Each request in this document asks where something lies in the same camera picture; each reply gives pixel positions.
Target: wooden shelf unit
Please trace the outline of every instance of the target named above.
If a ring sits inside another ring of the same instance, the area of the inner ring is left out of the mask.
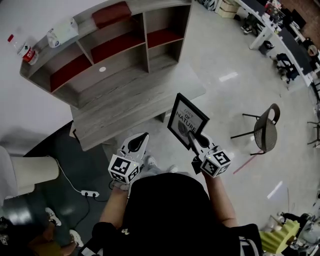
[[[148,33],[146,36],[149,49],[184,39],[167,28]]]
[[[131,18],[97,28],[92,14],[119,2],[107,0],[76,15],[79,35],[57,48],[45,36],[35,45],[37,62],[23,61],[20,74],[81,112],[95,99],[106,99],[108,88],[178,63],[192,0],[127,0]]]
[[[145,44],[145,40],[136,34],[129,32],[120,35],[110,41],[104,42],[91,50],[93,63],[99,63],[113,55],[129,50],[133,47]]]
[[[57,72],[53,73],[50,76],[51,92],[55,92],[67,81],[69,81],[70,79],[80,74],[82,71],[85,71],[91,66],[92,64],[84,54],[80,55],[68,64],[64,65]]]

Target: red shelf panel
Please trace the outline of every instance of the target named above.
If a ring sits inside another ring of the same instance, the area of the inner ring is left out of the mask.
[[[54,92],[60,86],[62,86],[65,82],[70,80],[71,78],[75,77],[82,71],[86,70],[87,68],[91,67],[90,61],[87,57],[82,54],[79,57],[75,58],[67,65],[64,65],[58,71],[53,73],[50,76],[50,87],[51,92]]]
[[[112,55],[144,43],[145,40],[132,32],[120,35],[93,48],[91,50],[93,62],[96,64]]]
[[[131,18],[131,11],[125,1],[100,9],[92,14],[95,25],[102,29],[111,24]]]
[[[180,36],[169,29],[162,29],[152,33],[148,33],[146,37],[148,40],[149,49],[183,39],[183,36]]]

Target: fiducial marker cube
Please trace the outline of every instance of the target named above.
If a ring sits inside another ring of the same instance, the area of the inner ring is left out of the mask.
[[[113,179],[129,184],[140,173],[140,166],[135,161],[114,154],[108,171]]]
[[[225,150],[217,151],[205,156],[201,169],[213,178],[223,174],[229,167],[231,160]]]

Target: white floor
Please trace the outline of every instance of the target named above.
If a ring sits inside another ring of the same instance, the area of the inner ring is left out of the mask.
[[[287,84],[281,81],[272,61],[249,49],[253,40],[253,35],[243,34],[238,21],[221,18],[194,2],[181,61],[191,65],[207,90],[192,101],[210,118],[204,132],[233,157],[222,178],[238,221],[241,225],[256,223],[261,227],[270,214],[288,211],[287,188],[294,214],[312,211],[319,185],[320,151],[307,146],[316,137],[313,126],[307,125],[307,121],[315,120],[308,89],[302,86],[288,93]],[[275,50],[282,52],[278,45]],[[237,76],[219,80],[230,73]],[[297,79],[293,84],[298,83],[302,80]],[[261,115],[272,103],[278,104],[281,110],[274,150],[255,157],[233,174],[251,158],[250,152],[259,151],[250,136],[230,140],[230,136],[249,132],[254,127],[255,119],[241,114]],[[191,166],[194,154],[171,134],[167,123],[149,120],[117,140],[121,143],[126,136],[138,132],[150,134],[148,151],[160,168],[176,164],[181,171],[194,174]],[[196,179],[205,184],[201,174]],[[268,199],[280,182],[282,185]]]

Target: computer monitor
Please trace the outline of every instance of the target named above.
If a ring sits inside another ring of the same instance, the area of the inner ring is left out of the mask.
[[[298,24],[300,29],[302,29],[306,25],[306,21],[304,18],[301,17],[301,15],[294,9],[291,13],[291,16],[293,18],[293,21]]]

